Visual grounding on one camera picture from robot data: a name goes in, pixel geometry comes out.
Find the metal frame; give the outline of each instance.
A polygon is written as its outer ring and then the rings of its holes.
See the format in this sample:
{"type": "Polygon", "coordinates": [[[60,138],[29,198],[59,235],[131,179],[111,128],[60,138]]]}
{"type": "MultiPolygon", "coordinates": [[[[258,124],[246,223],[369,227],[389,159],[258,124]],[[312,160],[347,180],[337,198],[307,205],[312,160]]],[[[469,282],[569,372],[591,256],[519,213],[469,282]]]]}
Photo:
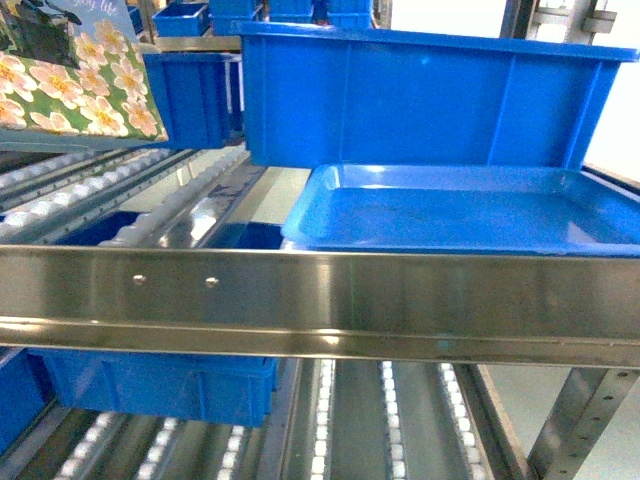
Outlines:
{"type": "Polygon", "coordinates": [[[0,247],[8,345],[640,369],[638,324],[633,259],[0,247]]]}

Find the flower pattern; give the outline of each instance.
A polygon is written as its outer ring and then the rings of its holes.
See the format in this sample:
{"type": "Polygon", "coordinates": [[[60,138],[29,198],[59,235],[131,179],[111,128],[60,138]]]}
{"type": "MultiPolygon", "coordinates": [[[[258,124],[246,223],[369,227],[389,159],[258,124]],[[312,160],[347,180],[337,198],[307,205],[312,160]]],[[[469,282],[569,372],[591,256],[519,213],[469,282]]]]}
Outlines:
{"type": "Polygon", "coordinates": [[[147,94],[144,74],[141,70],[134,68],[129,60],[123,58],[120,63],[112,63],[111,70],[116,74],[115,86],[127,92],[127,97],[135,99],[147,94]]]}
{"type": "Polygon", "coordinates": [[[57,112],[51,112],[48,117],[38,112],[32,112],[29,116],[39,127],[42,127],[42,130],[58,135],[77,135],[80,133],[78,129],[71,126],[69,120],[57,112]]]}
{"type": "Polygon", "coordinates": [[[158,122],[147,107],[146,103],[129,100],[122,104],[122,108],[129,114],[129,123],[147,136],[158,132],[158,122]]]}
{"type": "Polygon", "coordinates": [[[76,68],[0,51],[0,129],[167,139],[139,46],[109,20],[94,26],[67,31],[76,68]]]}
{"type": "Polygon", "coordinates": [[[138,63],[141,63],[144,65],[144,59],[142,58],[142,52],[140,51],[140,46],[134,43],[131,45],[131,50],[133,50],[133,53],[135,54],[136,60],[138,61],[138,63]]]}
{"type": "Polygon", "coordinates": [[[66,68],[52,63],[36,61],[29,69],[31,75],[40,82],[38,88],[51,98],[57,98],[70,110],[84,105],[83,89],[74,82],[66,68]]]}
{"type": "Polygon", "coordinates": [[[167,133],[167,129],[164,128],[164,125],[160,125],[160,135],[158,135],[154,140],[158,142],[165,142],[169,140],[169,134],[167,133]]]}
{"type": "Polygon", "coordinates": [[[22,62],[0,52],[0,92],[17,93],[27,102],[33,102],[33,92],[38,88],[35,80],[26,74],[22,62]]]}
{"type": "Polygon", "coordinates": [[[9,100],[4,94],[0,94],[0,125],[8,130],[22,130],[27,126],[22,105],[9,100]]]}
{"type": "Polygon", "coordinates": [[[92,91],[96,95],[109,96],[109,84],[100,75],[100,69],[87,63],[80,63],[80,70],[77,71],[80,86],[85,90],[92,91]]]}
{"type": "Polygon", "coordinates": [[[99,67],[100,65],[106,65],[109,63],[104,56],[104,47],[99,43],[96,43],[93,38],[82,32],[79,37],[76,37],[76,54],[85,63],[99,67]]]}
{"type": "Polygon", "coordinates": [[[123,137],[129,133],[124,125],[124,117],[115,110],[104,97],[85,97],[85,105],[80,113],[91,120],[87,132],[92,135],[123,137]]]}
{"type": "Polygon", "coordinates": [[[105,19],[101,22],[96,22],[95,26],[96,38],[104,45],[107,52],[122,56],[129,51],[124,35],[121,31],[116,30],[109,20],[105,19]]]}

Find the metal beam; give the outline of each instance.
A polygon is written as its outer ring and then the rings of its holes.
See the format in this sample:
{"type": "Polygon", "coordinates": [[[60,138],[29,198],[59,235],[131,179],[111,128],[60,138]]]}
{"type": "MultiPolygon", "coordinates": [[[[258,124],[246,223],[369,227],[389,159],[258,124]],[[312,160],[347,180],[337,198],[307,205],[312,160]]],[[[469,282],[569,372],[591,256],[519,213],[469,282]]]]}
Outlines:
{"type": "Polygon", "coordinates": [[[507,0],[501,38],[527,38],[538,0],[507,0]]]}
{"type": "Polygon", "coordinates": [[[640,368],[640,261],[0,247],[0,344],[640,368]]]}
{"type": "Polygon", "coordinates": [[[238,36],[157,37],[155,46],[161,52],[240,52],[238,36]]]}
{"type": "Polygon", "coordinates": [[[629,370],[571,370],[529,454],[540,478],[575,477],[639,375],[629,370]]]}

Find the blue bin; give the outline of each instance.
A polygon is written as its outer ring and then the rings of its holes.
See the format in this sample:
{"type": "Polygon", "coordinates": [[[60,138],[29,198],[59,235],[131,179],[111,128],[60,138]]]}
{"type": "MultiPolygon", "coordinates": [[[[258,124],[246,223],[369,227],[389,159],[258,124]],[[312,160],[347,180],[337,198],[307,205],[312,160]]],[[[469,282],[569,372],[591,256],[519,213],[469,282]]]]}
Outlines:
{"type": "Polygon", "coordinates": [[[269,0],[271,21],[281,15],[311,15],[311,0],[269,0]]]}
{"type": "Polygon", "coordinates": [[[334,27],[363,29],[371,27],[369,13],[329,13],[329,23],[334,27]]]}
{"type": "Polygon", "coordinates": [[[153,16],[161,37],[199,37],[209,28],[206,3],[171,3],[153,16]]]}
{"type": "Polygon", "coordinates": [[[140,14],[140,9],[138,7],[134,7],[133,5],[128,5],[127,10],[129,11],[129,18],[131,18],[133,31],[137,35],[144,30],[144,27],[142,25],[142,15],[140,14]]]}
{"type": "Polygon", "coordinates": [[[169,140],[160,148],[222,148],[230,138],[226,62],[219,53],[144,55],[151,91],[169,140]]]}
{"type": "Polygon", "coordinates": [[[327,0],[329,13],[366,13],[371,15],[371,0],[327,0]]]}
{"type": "Polygon", "coordinates": [[[253,14],[251,15],[211,15],[213,23],[213,33],[216,36],[223,37],[227,35],[235,35],[237,32],[238,23],[240,22],[252,22],[259,20],[253,14]]]}
{"type": "Polygon", "coordinates": [[[260,0],[209,0],[209,9],[214,16],[253,17],[261,3],[260,0]]]}
{"type": "Polygon", "coordinates": [[[271,14],[269,21],[278,23],[311,23],[311,13],[307,14],[271,14]]]}
{"type": "Polygon", "coordinates": [[[259,427],[277,359],[34,349],[63,406],[259,427]]]}
{"type": "Polygon", "coordinates": [[[19,348],[0,349],[0,455],[33,422],[52,392],[46,372],[19,348]]]}
{"type": "Polygon", "coordinates": [[[56,242],[56,245],[94,247],[100,242],[111,240],[122,227],[131,225],[140,215],[137,212],[113,212],[98,223],[69,233],[56,242]]]}
{"type": "Polygon", "coordinates": [[[241,26],[260,165],[578,169],[621,62],[640,52],[270,23],[241,26]]]}

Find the blue plastic tray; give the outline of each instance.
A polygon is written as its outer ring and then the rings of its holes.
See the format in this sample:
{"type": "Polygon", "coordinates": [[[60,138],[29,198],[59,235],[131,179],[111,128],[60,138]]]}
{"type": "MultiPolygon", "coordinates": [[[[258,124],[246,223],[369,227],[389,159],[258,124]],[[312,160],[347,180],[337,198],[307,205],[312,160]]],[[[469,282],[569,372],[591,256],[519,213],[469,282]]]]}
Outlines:
{"type": "Polygon", "coordinates": [[[26,350],[0,349],[0,455],[31,424],[52,398],[44,370],[26,350]]]}
{"type": "Polygon", "coordinates": [[[206,3],[171,3],[153,16],[161,37],[199,37],[209,28],[206,3]]]}
{"type": "Polygon", "coordinates": [[[219,53],[144,55],[153,97],[169,134],[161,148],[222,148],[230,139],[225,62],[219,53]]]}
{"type": "Polygon", "coordinates": [[[65,407],[259,427],[277,359],[33,349],[65,407]]]}
{"type": "Polygon", "coordinates": [[[640,258],[640,197],[554,168],[327,165],[283,236],[315,250],[640,258]]]}
{"type": "Polygon", "coordinates": [[[245,23],[253,161],[578,169],[620,62],[640,51],[245,23]]]}

